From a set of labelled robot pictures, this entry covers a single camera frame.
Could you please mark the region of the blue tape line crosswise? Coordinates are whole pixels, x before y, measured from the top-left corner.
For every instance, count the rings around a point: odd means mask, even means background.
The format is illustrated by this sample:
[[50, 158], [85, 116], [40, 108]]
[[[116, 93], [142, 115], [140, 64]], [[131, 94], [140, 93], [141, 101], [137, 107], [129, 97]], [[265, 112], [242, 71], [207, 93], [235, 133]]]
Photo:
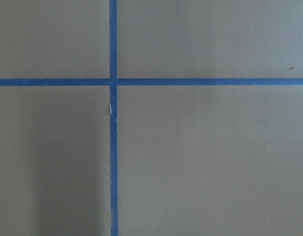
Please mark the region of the blue tape line crosswise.
[[297, 86], [303, 78], [0, 79], [0, 86]]

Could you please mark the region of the blue tape line lengthwise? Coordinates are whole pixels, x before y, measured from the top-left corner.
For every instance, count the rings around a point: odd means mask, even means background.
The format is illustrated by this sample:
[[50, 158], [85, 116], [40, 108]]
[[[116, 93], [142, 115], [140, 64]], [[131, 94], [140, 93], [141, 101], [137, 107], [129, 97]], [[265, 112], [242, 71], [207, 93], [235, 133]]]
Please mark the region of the blue tape line lengthwise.
[[110, 33], [110, 210], [111, 235], [118, 235], [117, 1], [109, 1]]

